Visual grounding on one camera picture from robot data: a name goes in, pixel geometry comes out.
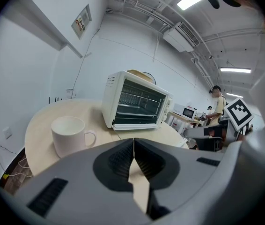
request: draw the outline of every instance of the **wooden table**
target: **wooden table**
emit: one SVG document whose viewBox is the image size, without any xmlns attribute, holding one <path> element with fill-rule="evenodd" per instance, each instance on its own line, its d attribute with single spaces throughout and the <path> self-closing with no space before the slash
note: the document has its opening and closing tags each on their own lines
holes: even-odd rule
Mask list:
<svg viewBox="0 0 265 225">
<path fill-rule="evenodd" d="M 179 120 L 181 120 L 183 122 L 194 123 L 194 124 L 196 124 L 196 126 L 195 126 L 196 128 L 198 127 L 198 124 L 202 124 L 202 121 L 200 121 L 200 120 L 198 120 L 196 118 L 193 121 L 192 120 L 188 120 L 188 119 L 186 119 L 186 118 L 184 118 L 184 117 L 182 117 L 182 116 L 180 116 L 180 115 L 178 115 L 178 114 L 176 114 L 174 112 L 169 112 L 168 115 L 173 116 L 173 119 L 169 119 L 169 121 L 168 121 L 168 125 L 170 125 L 170 126 L 172 125 L 174 118 L 177 118 L 177 119 L 179 119 Z M 181 126 L 178 129 L 178 134 L 181 134 L 181 132 L 183 131 L 183 128 L 184 128 L 184 124 L 182 123 Z"/>
<path fill-rule="evenodd" d="M 34 176 L 59 161 L 55 151 L 51 123 L 58 117 L 74 116 L 86 123 L 86 130 L 97 134 L 94 146 L 126 138 L 146 138 L 167 145 L 187 148 L 182 137 L 168 124 L 160 128 L 117 131 L 107 128 L 101 113 L 101 101 L 71 99 L 55 102 L 38 111 L 29 122 L 25 134 L 25 154 Z M 86 143 L 91 144 L 93 135 L 86 135 Z"/>
</svg>

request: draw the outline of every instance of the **yellow shirt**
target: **yellow shirt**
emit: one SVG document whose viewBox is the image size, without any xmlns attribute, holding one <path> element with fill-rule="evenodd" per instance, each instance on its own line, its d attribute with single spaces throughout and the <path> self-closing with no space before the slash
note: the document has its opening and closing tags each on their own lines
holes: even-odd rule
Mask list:
<svg viewBox="0 0 265 225">
<path fill-rule="evenodd" d="M 218 116 L 213 117 L 211 119 L 211 122 L 209 123 L 209 125 L 217 125 L 218 124 L 218 119 L 221 117 L 222 112 L 223 112 L 223 108 L 226 105 L 226 99 L 224 97 L 218 97 L 218 101 L 217 101 L 217 107 L 215 109 L 215 113 L 219 113 Z"/>
</svg>

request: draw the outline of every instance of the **mug handle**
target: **mug handle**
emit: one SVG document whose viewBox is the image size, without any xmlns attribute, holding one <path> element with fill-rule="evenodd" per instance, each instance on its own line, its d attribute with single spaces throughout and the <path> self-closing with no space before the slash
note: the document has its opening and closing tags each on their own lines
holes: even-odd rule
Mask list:
<svg viewBox="0 0 265 225">
<path fill-rule="evenodd" d="M 91 145 L 88 145 L 88 147 L 93 147 L 94 144 L 96 143 L 96 139 L 97 139 L 97 137 L 96 137 L 96 132 L 94 132 L 93 130 L 88 130 L 87 132 L 85 132 L 85 134 L 87 134 L 87 133 L 91 133 L 91 134 L 94 135 L 94 142 L 92 142 Z"/>
</svg>

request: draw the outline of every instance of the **toaster oven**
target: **toaster oven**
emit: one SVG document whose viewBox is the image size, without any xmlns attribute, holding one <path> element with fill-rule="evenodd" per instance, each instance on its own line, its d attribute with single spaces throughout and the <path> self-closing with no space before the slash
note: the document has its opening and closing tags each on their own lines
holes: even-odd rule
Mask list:
<svg viewBox="0 0 265 225">
<path fill-rule="evenodd" d="M 126 71 L 112 74 L 106 82 L 102 113 L 114 130 L 158 128 L 167 118 L 172 95 Z"/>
</svg>

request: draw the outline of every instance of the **wall outlet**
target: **wall outlet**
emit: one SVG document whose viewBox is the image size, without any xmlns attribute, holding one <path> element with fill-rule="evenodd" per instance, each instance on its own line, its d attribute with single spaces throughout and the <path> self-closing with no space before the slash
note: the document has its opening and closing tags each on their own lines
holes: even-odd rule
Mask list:
<svg viewBox="0 0 265 225">
<path fill-rule="evenodd" d="M 5 135 L 5 138 L 8 139 L 10 136 L 12 136 L 12 131 L 10 129 L 10 127 L 5 127 L 2 130 L 3 134 Z"/>
<path fill-rule="evenodd" d="M 73 95 L 73 89 L 66 90 L 66 99 L 71 99 Z"/>
</svg>

